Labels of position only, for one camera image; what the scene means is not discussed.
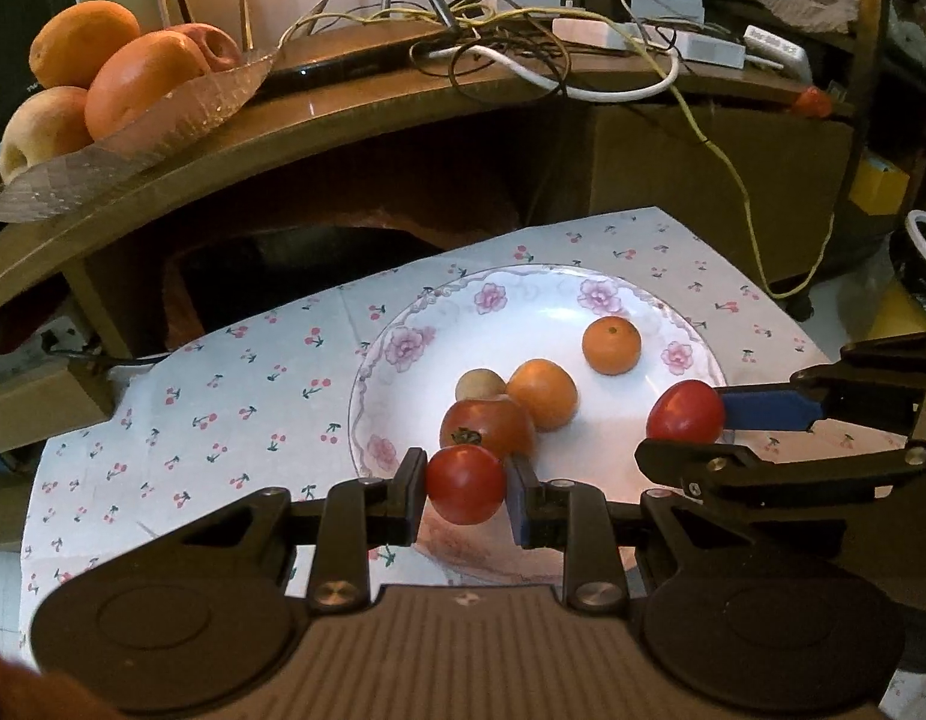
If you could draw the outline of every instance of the tablecloth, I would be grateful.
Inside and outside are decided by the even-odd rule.
[[[799,325],[690,230],[657,208],[519,230],[381,272],[210,333],[130,381],[109,422],[47,442],[23,538],[20,647],[54,587],[257,488],[325,496],[355,475],[349,394],[389,317],[467,272],[519,263],[622,276],[681,312],[730,384],[784,381],[826,362]],[[838,422],[812,433],[738,433],[767,460],[858,454],[900,437]],[[299,549],[288,592],[305,589]],[[412,548],[370,555],[381,583],[464,583]],[[886,708],[926,718],[926,678],[900,674]]]

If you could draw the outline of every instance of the white plate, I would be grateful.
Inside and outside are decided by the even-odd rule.
[[[642,336],[639,363],[620,376],[596,373],[581,348],[586,327],[609,314],[627,317]],[[596,485],[615,501],[636,503],[651,487],[633,452],[658,396],[685,379],[726,384],[690,323],[621,278],[554,265],[482,271],[421,295],[368,348],[349,401],[357,473],[391,477],[412,446],[432,456],[463,373],[488,367],[507,379],[536,357],[561,365],[580,393],[570,425],[540,435],[538,477]],[[559,553],[514,545],[505,506],[461,527],[427,505],[416,547],[484,580],[556,581],[562,572]]]

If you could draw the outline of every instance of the white plastic device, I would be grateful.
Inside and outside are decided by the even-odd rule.
[[[634,38],[642,39],[639,27],[632,22],[618,23]],[[719,38],[689,32],[668,26],[646,25],[646,33],[652,43],[668,47],[672,44],[687,62],[706,62],[711,65],[742,70],[746,49],[736,43]],[[558,18],[553,20],[553,34],[561,40],[600,49],[629,50],[629,42],[608,23],[592,19]]]
[[[765,56],[783,65],[786,74],[800,79],[803,83],[812,84],[810,57],[807,57],[807,50],[802,46],[754,25],[747,26],[743,42],[755,55]]]

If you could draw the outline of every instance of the orange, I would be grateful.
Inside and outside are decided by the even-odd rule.
[[[163,95],[209,74],[191,38],[161,29],[136,38],[109,57],[86,95],[86,129],[101,140],[142,116]]]
[[[139,37],[136,17],[115,2],[90,0],[56,13],[29,47],[29,69],[47,89],[88,89],[99,69]]]
[[[639,362],[642,340],[639,330],[622,317],[603,317],[586,328],[583,356],[597,373],[615,376],[632,370]]]
[[[519,365],[506,385],[506,394],[528,410],[537,430],[555,430],[570,423],[579,405],[572,378],[549,360]]]

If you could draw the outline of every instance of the table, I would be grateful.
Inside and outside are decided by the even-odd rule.
[[[622,276],[680,311],[730,384],[788,379],[826,362],[799,325],[690,230],[657,208],[530,228],[384,271],[246,319],[182,348],[130,381],[109,422],[51,440],[23,538],[21,651],[37,604],[100,560],[178,528],[257,488],[325,496],[354,475],[346,435],[361,355],[421,292],[493,266],[573,264]],[[786,461],[901,446],[901,437],[838,422],[812,434],[738,433]],[[288,586],[302,594],[311,548]],[[371,555],[382,583],[464,583],[412,548]],[[887,707],[926,718],[926,678],[898,675]]]

